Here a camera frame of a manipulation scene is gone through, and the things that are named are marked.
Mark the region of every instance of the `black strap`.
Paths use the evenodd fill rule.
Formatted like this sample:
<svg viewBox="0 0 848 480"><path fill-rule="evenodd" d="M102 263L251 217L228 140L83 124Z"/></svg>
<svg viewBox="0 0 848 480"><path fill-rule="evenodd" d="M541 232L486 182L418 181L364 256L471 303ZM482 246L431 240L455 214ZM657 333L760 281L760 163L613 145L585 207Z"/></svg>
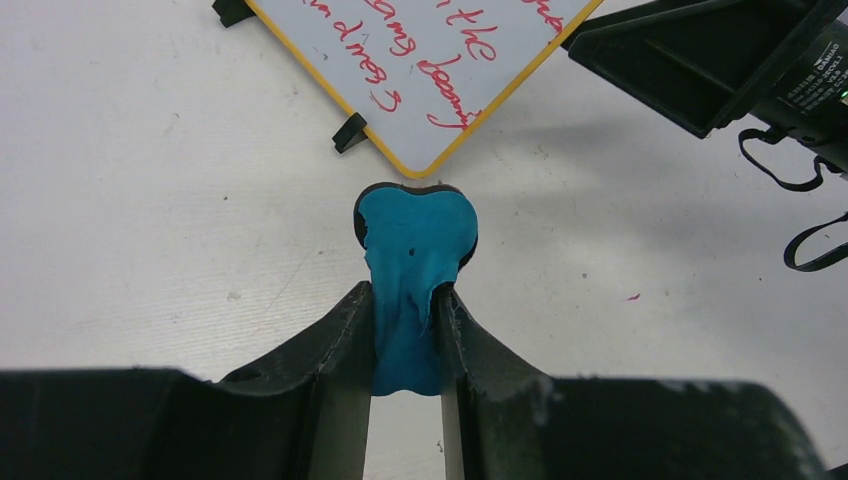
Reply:
<svg viewBox="0 0 848 480"><path fill-rule="evenodd" d="M767 143L769 145L776 145L777 142L786 138L786 134L780 130L770 128L769 131L764 132L762 130L757 130L755 128L749 128L747 130L742 130L739 133L739 149L742 150L742 155L751 162L752 165L759 168L760 171L768 175L772 178L778 185L782 188L792 191L792 192L810 192L817 188L819 188L822 183L824 183L824 177L821 174L821 167L824 161L821 157L816 157L813 159L813 169L816 171L816 176L809 182L805 183L789 183L784 182L783 180L777 178L777 176L771 173L771 170L764 167L760 162L754 159L747 150L745 150L745 141L746 140L759 140L761 142Z"/></svg>
<svg viewBox="0 0 848 480"><path fill-rule="evenodd" d="M848 213L842 215L836 220L828 223L821 224L817 227L810 228L798 234L797 237L793 238L789 245L786 246L786 250L783 252L783 263L786 264L787 267L792 270L797 270L799 272L817 272L819 270L825 269L836 262L844 260L848 257L848 243L843 243L842 245L834 248L833 250L821 255L818 258L810 260L807 263L802 265L798 265L795 263L795 256L798 254L798 247L804 243L804 240L810 238L819 230L825 229L831 225L848 221Z"/></svg>

